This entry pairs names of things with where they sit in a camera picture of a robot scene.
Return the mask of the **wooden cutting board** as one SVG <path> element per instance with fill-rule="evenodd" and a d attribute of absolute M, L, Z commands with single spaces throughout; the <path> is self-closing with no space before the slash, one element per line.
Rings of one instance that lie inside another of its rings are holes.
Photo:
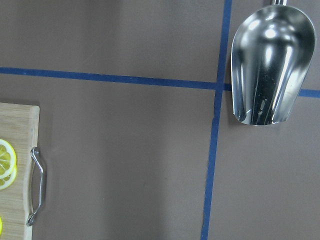
<path fill-rule="evenodd" d="M 33 223 L 44 203 L 46 172 L 40 161 L 38 149 L 40 108 L 36 105 L 1 103 L 0 138 L 8 142 L 16 155 L 16 163 L 10 166 L 5 179 L 14 181 L 0 190 L 0 238 L 2 240 L 30 240 Z M 39 204 L 33 207 L 32 178 L 34 167 L 40 171 Z"/>

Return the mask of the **single lemon slice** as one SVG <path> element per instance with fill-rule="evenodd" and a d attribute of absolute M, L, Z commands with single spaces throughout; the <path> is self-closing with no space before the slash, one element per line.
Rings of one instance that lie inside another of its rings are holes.
<path fill-rule="evenodd" d="M 2 218 L 0 217 L 0 235 L 2 234 L 3 231 L 3 221 Z"/>

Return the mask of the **silver metal scoop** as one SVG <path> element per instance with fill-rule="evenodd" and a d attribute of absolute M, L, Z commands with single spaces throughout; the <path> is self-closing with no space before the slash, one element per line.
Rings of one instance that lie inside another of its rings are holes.
<path fill-rule="evenodd" d="M 285 122 L 302 89 L 317 43 L 311 19 L 285 0 L 251 14 L 231 46 L 233 115 L 242 124 Z"/>

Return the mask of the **lemon slice pair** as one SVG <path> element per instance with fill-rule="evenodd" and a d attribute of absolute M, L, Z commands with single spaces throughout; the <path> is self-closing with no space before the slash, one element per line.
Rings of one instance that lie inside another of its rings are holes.
<path fill-rule="evenodd" d="M 12 145 L 0 140 L 0 189 L 11 186 L 17 176 L 17 156 Z"/>

